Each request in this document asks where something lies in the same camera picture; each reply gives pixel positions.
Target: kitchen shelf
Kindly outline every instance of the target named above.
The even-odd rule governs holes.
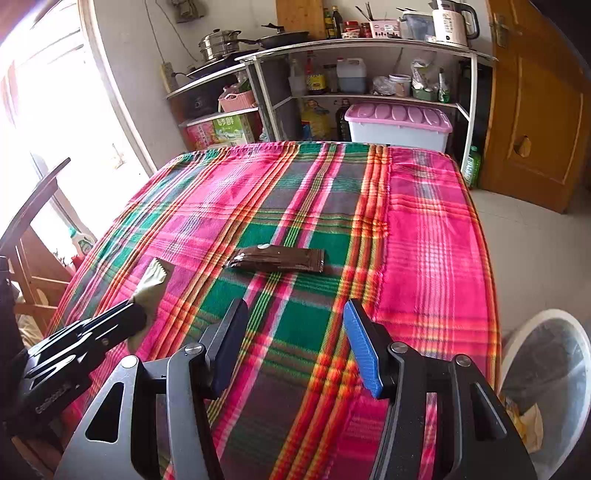
[[[202,124],[203,122],[209,122],[211,120],[215,120],[216,118],[224,118],[226,116],[232,115],[240,115],[241,113],[248,113],[248,112],[256,112],[258,107],[252,108],[245,108],[243,110],[236,110],[234,112],[220,112],[220,113],[212,113],[211,115],[201,116],[199,118],[194,118],[192,120],[185,120],[183,123],[179,124],[179,128],[190,127],[191,125]]]
[[[481,53],[476,50],[470,50],[469,48],[462,48],[453,45],[447,45],[443,43],[431,43],[431,42],[424,42],[418,40],[407,40],[403,38],[356,38],[356,39],[337,39],[337,40],[320,40],[320,41],[311,41],[306,43],[298,43],[295,45],[288,45],[285,47],[279,48],[271,48],[269,50],[261,50],[251,54],[243,55],[238,57],[236,60],[242,62],[242,64],[246,66],[252,66],[253,69],[249,68],[249,76],[256,76],[256,84],[260,86],[261,97],[259,99],[259,104],[261,105],[261,112],[262,118],[265,123],[265,127],[268,129],[270,133],[272,133],[272,137],[274,140],[289,140],[286,138],[286,134],[284,131],[285,125],[285,118],[278,119],[278,116],[282,115],[282,111],[284,109],[279,110],[281,105],[286,104],[292,97],[290,93],[287,95],[283,94],[279,98],[282,98],[281,101],[277,102],[278,100],[278,88],[279,85],[277,82],[270,81],[269,85],[267,85],[267,78],[272,78],[273,75],[267,69],[265,72],[263,70],[263,65],[270,60],[273,59],[281,59],[286,58],[287,54],[307,51],[307,50],[329,50],[335,48],[358,48],[358,47],[376,47],[376,48],[408,48],[410,50],[425,50],[425,51],[433,51],[433,52],[441,52],[444,54],[448,54],[451,56],[456,57],[463,57],[470,60],[470,106],[468,109],[465,109],[458,103],[439,103],[439,102],[430,102],[427,100],[419,100],[412,97],[379,97],[376,98],[374,95],[346,95],[346,94],[326,94],[320,95],[321,97],[325,98],[362,98],[373,101],[381,101],[381,102],[400,102],[400,103],[410,103],[415,105],[430,105],[435,108],[455,108],[458,112],[462,114],[462,116],[467,120],[467,130],[466,130],[466,142],[464,144],[464,154],[462,156],[462,166],[461,171],[462,173],[465,172],[467,162],[468,162],[468,155],[470,154],[470,146],[472,144],[472,135],[474,133],[474,125],[476,122],[476,95],[478,92],[478,61],[479,60],[489,60],[489,61],[497,61],[497,59],[491,55],[487,55]],[[304,95],[300,96],[299,98],[316,98],[316,95]]]
[[[234,65],[232,67],[228,67],[227,69],[219,70],[218,72],[210,73],[209,75],[205,75],[205,77],[201,77],[199,80],[193,80],[191,83],[186,84],[184,87],[179,88],[171,93],[169,93],[166,98],[176,97],[181,93],[184,93],[192,88],[198,87],[199,85],[203,85],[204,83],[211,82],[212,80],[218,79],[220,77],[230,75],[231,73],[238,72],[240,70],[244,70],[246,66],[244,64]]]
[[[448,107],[448,108],[462,108],[458,103],[441,103],[431,102],[430,100],[419,100],[414,97],[395,97],[395,96],[382,96],[372,95],[370,93],[325,93],[323,95],[298,95],[294,98],[362,98],[366,100],[372,100],[374,102],[408,102],[408,103],[420,103],[422,105],[432,105],[433,107]]]
[[[459,57],[470,58],[473,55],[476,55],[482,59],[496,60],[496,58],[491,55],[486,55],[485,53],[481,53],[476,50],[470,50],[469,48],[454,47],[452,45],[446,45],[443,43],[405,40],[403,38],[351,38],[347,40],[338,38],[336,40],[309,41],[306,43],[297,43],[295,45],[287,45],[285,47],[257,51],[242,57],[238,57],[236,60],[243,63],[249,63],[255,59],[263,60],[266,57],[285,55],[287,53],[296,51],[326,50],[328,48],[343,47],[406,47],[416,48],[418,50],[442,51],[451,55],[457,55]]]

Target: pink basket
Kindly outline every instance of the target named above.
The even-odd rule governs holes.
[[[244,93],[228,93],[224,98],[220,98],[219,102],[224,112],[235,112],[256,106],[252,90]]]

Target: blue gripper pad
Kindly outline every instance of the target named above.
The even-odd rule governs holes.
[[[361,380],[373,398],[380,398],[384,383],[379,377],[379,357],[375,348],[382,345],[372,343],[371,337],[375,337],[374,324],[363,311],[359,301],[349,300],[345,304],[343,324],[357,360]]]

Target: window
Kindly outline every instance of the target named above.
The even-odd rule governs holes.
[[[0,201],[9,205],[0,229],[36,182],[70,157],[56,201],[33,223],[50,250],[70,258],[68,227],[102,236],[148,174],[113,112],[74,1],[58,3],[14,54],[0,112]]]

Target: cardboard box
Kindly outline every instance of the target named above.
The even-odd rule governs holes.
[[[213,122],[202,122],[187,127],[187,136],[195,146],[195,150],[203,150],[210,145],[219,143]]]
[[[246,145],[256,141],[245,113],[216,118],[213,120],[213,125],[219,142],[229,142],[231,145]]]

